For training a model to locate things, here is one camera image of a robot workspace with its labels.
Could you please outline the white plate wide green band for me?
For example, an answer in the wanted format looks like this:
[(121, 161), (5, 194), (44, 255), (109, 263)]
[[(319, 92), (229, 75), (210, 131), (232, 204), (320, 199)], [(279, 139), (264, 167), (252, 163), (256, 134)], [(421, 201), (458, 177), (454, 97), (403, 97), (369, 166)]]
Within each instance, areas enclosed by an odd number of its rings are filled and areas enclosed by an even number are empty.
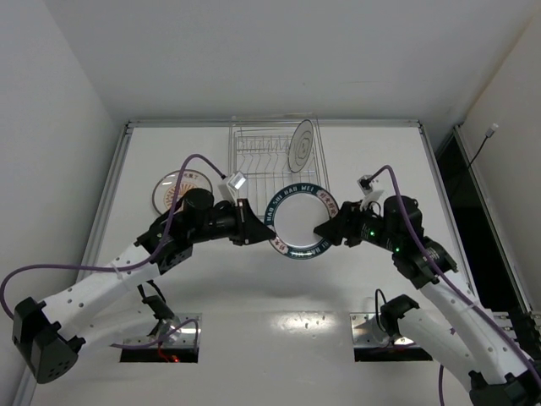
[(270, 245), (293, 260), (310, 260), (330, 247), (328, 239), (314, 233), (331, 220), (339, 206), (329, 191), (317, 184), (296, 183), (279, 190), (265, 209), (263, 223), (275, 232)]

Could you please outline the white plate orange sunburst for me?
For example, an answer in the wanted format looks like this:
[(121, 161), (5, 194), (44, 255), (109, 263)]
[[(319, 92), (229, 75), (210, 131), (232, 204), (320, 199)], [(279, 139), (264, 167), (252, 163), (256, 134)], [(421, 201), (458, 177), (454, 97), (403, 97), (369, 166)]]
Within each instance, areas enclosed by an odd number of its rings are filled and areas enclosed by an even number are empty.
[[(178, 175), (179, 171), (171, 172), (165, 175), (154, 187), (152, 206), (158, 215), (170, 209)], [(183, 172), (178, 198), (182, 198), (191, 189), (206, 189), (213, 192), (212, 184), (206, 175), (196, 170), (186, 169)]]

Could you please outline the white plate thin green rim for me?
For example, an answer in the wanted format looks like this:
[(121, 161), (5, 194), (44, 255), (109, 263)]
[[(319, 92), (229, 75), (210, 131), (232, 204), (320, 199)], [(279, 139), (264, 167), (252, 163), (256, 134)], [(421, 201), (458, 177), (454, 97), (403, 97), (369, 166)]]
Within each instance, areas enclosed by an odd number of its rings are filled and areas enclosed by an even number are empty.
[(314, 143), (314, 125), (305, 119), (295, 129), (288, 150), (288, 166), (292, 173), (299, 173), (306, 166)]

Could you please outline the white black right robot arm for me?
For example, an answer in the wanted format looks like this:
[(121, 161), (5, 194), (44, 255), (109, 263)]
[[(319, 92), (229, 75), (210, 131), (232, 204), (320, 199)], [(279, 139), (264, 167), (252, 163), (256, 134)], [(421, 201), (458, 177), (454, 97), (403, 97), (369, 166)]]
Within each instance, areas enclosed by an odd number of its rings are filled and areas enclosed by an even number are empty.
[(462, 384), (474, 405), (540, 403), (540, 363), (475, 303), (451, 256), (425, 236), (415, 199), (391, 196), (381, 215), (363, 202), (346, 202), (314, 231), (333, 245), (367, 242), (390, 251), (396, 269), (449, 324), (440, 325), (402, 294), (362, 324), (372, 346), (384, 347), (400, 337), (412, 340)]

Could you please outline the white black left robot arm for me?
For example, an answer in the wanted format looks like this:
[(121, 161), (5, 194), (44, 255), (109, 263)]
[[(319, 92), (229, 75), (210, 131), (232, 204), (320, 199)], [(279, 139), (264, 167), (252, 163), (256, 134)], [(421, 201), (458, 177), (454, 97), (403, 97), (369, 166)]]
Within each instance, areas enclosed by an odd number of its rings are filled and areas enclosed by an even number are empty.
[(238, 246), (272, 240), (276, 234), (245, 199), (216, 202), (206, 189), (191, 189), (172, 216), (158, 217), (107, 266), (41, 301), (23, 299), (14, 308), (12, 340), (40, 384), (71, 369), (83, 348), (94, 317), (138, 286), (186, 261), (195, 244), (228, 239)]

